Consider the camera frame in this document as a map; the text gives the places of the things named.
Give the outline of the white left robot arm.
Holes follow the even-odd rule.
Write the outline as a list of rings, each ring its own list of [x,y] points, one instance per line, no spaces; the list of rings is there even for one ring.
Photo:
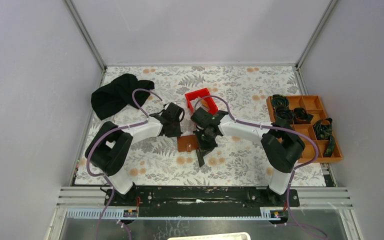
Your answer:
[[[171,102],[160,112],[152,113],[144,121],[125,126],[118,126],[111,121],[105,122],[85,151],[86,169],[92,175],[90,165],[100,169],[98,176],[103,176],[116,192],[116,199],[124,206],[132,204],[135,185],[122,169],[131,145],[140,141],[165,136],[181,136],[181,122],[185,110]]]

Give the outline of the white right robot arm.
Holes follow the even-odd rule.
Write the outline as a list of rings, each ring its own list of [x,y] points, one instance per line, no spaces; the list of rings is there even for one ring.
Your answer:
[[[218,136],[238,137],[260,144],[273,167],[267,201],[279,206],[287,199],[286,191],[293,168],[306,145],[286,121],[277,120],[264,125],[231,117],[227,111],[219,110],[211,114],[202,108],[192,114],[191,120],[197,127],[193,133],[198,141],[196,154],[200,167],[205,164],[204,157],[218,147]]]

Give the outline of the brown leather card holder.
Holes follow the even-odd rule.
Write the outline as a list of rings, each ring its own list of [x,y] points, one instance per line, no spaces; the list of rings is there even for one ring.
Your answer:
[[[185,135],[177,138],[177,150],[178,152],[191,153],[199,148],[197,137],[193,135]]]

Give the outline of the stack of credit cards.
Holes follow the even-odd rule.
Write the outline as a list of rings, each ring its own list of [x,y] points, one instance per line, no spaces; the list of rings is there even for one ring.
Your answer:
[[[206,111],[206,112],[210,112],[211,111],[211,107],[209,106],[209,104],[204,100],[204,101],[201,101],[200,102],[201,104],[201,107]]]

